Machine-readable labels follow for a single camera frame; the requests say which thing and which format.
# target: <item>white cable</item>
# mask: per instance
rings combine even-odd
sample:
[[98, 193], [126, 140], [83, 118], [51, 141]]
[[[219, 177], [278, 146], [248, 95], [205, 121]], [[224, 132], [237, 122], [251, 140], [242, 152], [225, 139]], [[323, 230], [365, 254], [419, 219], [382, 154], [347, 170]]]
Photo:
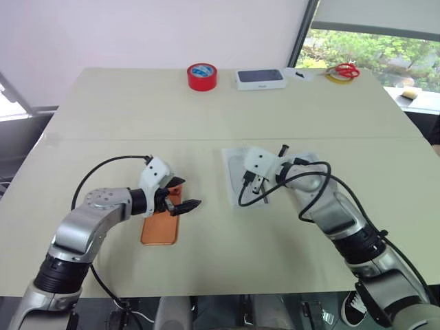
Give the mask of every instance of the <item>white cable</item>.
[[[118, 303], [116, 301], [113, 300], [113, 302], [115, 303], [115, 305], [119, 308], [119, 309], [123, 309], [125, 310], [125, 308], [122, 308], [121, 306], [118, 305]], [[151, 320], [150, 318], [148, 318], [146, 315], [142, 314], [140, 311], [131, 311], [133, 314], [139, 315], [141, 317], [143, 317], [145, 320], [149, 321], [150, 323], [154, 323], [154, 320]]]

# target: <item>window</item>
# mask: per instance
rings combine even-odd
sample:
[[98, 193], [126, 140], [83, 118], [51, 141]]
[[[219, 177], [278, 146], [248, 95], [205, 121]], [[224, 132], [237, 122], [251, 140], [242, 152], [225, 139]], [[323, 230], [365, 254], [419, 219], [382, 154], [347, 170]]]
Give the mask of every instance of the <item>window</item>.
[[370, 69], [383, 86], [390, 87], [386, 90], [392, 97], [400, 95], [403, 87], [422, 89], [416, 100], [421, 96], [424, 104], [434, 104], [440, 111], [440, 42], [310, 29], [296, 67], [325, 68], [343, 62]]
[[10, 102], [4, 95], [5, 88], [0, 85], [0, 121], [27, 118], [25, 109], [16, 101]]

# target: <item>blue label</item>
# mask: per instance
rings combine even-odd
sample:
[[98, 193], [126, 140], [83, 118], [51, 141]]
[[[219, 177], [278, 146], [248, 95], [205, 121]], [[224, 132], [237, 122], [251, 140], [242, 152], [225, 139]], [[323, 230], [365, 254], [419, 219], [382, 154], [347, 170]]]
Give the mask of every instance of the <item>blue label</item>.
[[198, 78], [206, 78], [214, 73], [214, 68], [208, 65], [198, 65], [191, 69], [191, 73]]

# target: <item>red tape roll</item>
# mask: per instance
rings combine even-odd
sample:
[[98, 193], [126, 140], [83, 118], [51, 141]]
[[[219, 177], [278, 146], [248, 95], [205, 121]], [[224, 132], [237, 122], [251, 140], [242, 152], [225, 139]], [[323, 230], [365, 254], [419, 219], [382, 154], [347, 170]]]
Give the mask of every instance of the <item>red tape roll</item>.
[[196, 91], [209, 91], [217, 85], [217, 69], [207, 63], [196, 63], [188, 70], [188, 85]]

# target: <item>white shoelace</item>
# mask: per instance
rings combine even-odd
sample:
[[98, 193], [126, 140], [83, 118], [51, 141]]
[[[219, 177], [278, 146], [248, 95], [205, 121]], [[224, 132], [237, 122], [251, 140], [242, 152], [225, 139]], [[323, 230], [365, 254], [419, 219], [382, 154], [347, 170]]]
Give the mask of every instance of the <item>white shoelace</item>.
[[353, 300], [350, 302], [350, 305], [352, 306], [352, 308], [357, 309], [361, 313], [363, 313], [363, 314], [366, 313], [366, 307], [357, 292], [356, 292], [356, 295], [354, 296]]

